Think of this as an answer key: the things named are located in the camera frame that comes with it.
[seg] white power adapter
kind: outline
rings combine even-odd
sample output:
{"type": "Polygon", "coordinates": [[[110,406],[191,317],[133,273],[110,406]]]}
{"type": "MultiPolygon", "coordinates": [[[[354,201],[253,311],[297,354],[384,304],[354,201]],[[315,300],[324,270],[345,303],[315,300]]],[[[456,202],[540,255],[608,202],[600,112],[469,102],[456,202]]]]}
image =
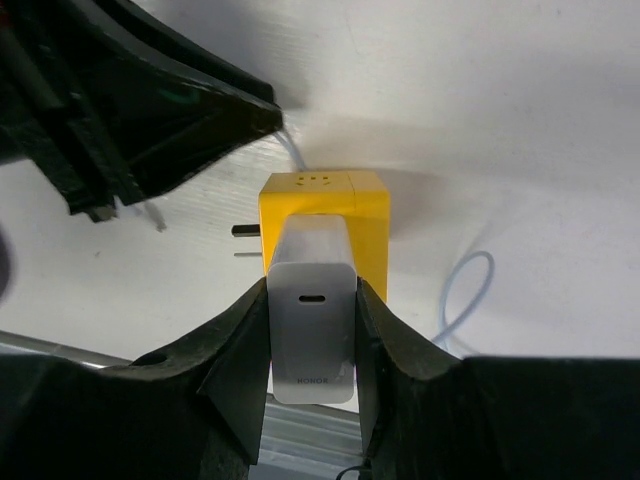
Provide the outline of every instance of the white power adapter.
{"type": "Polygon", "coordinates": [[[290,215],[267,272],[273,393],[288,404],[354,392],[357,273],[340,215],[290,215]]]}

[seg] hole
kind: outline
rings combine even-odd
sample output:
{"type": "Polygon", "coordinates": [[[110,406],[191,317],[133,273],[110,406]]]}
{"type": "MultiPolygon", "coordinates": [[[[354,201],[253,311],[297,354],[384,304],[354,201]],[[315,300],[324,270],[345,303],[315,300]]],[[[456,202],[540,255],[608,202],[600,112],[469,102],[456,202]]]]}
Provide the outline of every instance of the hole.
{"type": "Polygon", "coordinates": [[[300,303],[324,303],[326,298],[324,295],[300,295],[298,300],[300,303]]]}
{"type": "Polygon", "coordinates": [[[151,352],[141,356],[131,365],[134,367],[147,367],[149,365],[159,365],[167,360],[167,356],[161,352],[151,352]]]}

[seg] yellow block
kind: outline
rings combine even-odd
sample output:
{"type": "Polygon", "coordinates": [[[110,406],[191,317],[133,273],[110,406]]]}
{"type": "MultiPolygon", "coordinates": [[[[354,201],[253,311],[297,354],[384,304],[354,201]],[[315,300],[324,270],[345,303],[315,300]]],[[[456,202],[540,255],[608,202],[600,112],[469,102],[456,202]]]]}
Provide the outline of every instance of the yellow block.
{"type": "Polygon", "coordinates": [[[260,192],[259,209],[265,274],[289,215],[342,215],[358,275],[387,300],[391,196],[374,172],[274,173],[260,192]]]}

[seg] brand logo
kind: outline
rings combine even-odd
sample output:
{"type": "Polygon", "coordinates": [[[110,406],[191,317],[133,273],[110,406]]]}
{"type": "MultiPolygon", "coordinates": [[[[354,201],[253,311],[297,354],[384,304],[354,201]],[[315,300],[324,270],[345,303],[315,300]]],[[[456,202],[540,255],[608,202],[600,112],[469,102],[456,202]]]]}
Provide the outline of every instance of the brand logo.
{"type": "Polygon", "coordinates": [[[299,378],[298,383],[329,383],[328,378],[299,378]]]}

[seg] white cable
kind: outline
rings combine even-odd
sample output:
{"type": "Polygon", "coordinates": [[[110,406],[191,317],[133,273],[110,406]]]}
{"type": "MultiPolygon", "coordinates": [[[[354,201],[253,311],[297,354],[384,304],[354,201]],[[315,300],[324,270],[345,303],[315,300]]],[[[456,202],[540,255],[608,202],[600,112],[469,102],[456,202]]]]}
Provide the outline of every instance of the white cable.
{"type": "MultiPolygon", "coordinates": [[[[300,150],[298,150],[298,147],[293,141],[293,138],[291,138],[291,135],[285,128],[283,128],[282,131],[280,132],[274,133],[273,136],[276,138],[276,140],[278,140],[282,144],[282,146],[287,150],[287,152],[289,152],[289,155],[297,165],[298,170],[300,170],[301,172],[308,170],[306,164],[304,163],[304,159],[300,154],[300,150]]],[[[477,252],[473,252],[463,257],[456,264],[456,266],[453,267],[453,270],[449,274],[447,281],[444,283],[444,287],[442,288],[442,293],[440,294],[440,303],[438,306],[438,328],[440,331],[435,337],[431,339],[432,343],[441,344],[441,346],[445,350],[449,351],[449,345],[448,345],[447,339],[458,328],[460,328],[464,322],[467,321],[467,319],[471,316],[471,314],[475,311],[475,309],[478,308],[478,305],[480,305],[482,300],[484,300],[484,297],[486,297],[487,292],[489,291],[489,287],[491,286],[491,282],[493,281],[494,270],[495,270],[495,260],[493,259],[493,255],[491,255],[489,252],[485,252],[484,250],[479,250],[477,252]],[[469,302],[469,305],[467,305],[467,308],[465,308],[464,311],[460,315],[458,315],[458,317],[453,322],[449,323],[447,322],[446,310],[447,310],[447,300],[449,299],[449,293],[451,292],[451,288],[453,287],[453,284],[456,278],[458,277],[458,275],[460,274],[460,272],[462,271],[462,269],[471,260],[478,257],[483,257],[488,262],[487,274],[484,278],[484,281],[482,282],[482,286],[480,287],[480,290],[478,290],[478,293],[476,293],[476,296],[473,297],[473,299],[469,302]]]]}

